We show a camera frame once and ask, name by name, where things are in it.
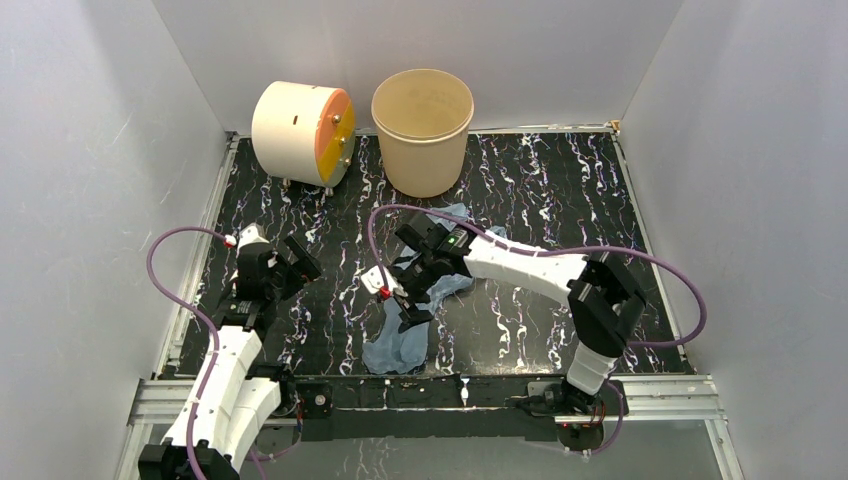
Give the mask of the translucent blue plastic trash bag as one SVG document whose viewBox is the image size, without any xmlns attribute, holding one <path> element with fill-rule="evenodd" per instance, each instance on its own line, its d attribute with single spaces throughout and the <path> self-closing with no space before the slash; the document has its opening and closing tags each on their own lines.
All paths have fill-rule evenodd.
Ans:
<svg viewBox="0 0 848 480">
<path fill-rule="evenodd" d="M 377 216 L 402 208 L 379 207 L 366 226 L 376 264 L 361 282 L 383 303 L 385 320 L 377 339 L 364 343 L 363 361 L 377 375 L 409 374 L 420 368 L 426 362 L 429 323 L 447 297 L 475 280 L 463 260 L 476 238 L 464 226 L 469 216 L 463 203 L 435 209 L 409 206 L 412 215 L 395 231 L 404 248 L 393 261 L 383 262 L 374 235 Z"/>
</svg>

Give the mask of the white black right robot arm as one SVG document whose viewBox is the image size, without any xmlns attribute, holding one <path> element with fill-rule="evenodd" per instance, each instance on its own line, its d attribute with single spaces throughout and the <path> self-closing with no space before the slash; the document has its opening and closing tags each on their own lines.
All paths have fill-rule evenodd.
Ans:
<svg viewBox="0 0 848 480">
<path fill-rule="evenodd" d="M 495 280 L 529 289 L 568 307 L 578 347 L 564 380 L 530 386 L 511 406 L 533 416 L 590 414 L 647 304 L 628 268 L 607 251 L 554 254 L 475 226 L 447 227 L 416 213 L 395 232 L 413 255 L 389 268 L 395 284 L 382 287 L 400 308 L 402 332 L 432 320 L 421 309 L 444 277 Z"/>
</svg>

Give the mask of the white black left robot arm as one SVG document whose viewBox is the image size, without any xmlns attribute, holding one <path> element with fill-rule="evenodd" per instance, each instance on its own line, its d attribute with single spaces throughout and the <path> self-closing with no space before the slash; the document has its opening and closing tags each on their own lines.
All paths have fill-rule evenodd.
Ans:
<svg viewBox="0 0 848 480">
<path fill-rule="evenodd" d="M 320 277 L 319 262 L 293 237 L 285 244 L 294 258 L 286 259 L 256 223 L 214 236 L 236 250 L 236 270 L 213 315 L 148 274 L 157 290 L 206 324 L 209 346 L 176 420 L 139 455 L 143 479 L 237 479 L 264 422 L 301 404 L 290 368 L 257 358 L 279 305 Z"/>
</svg>

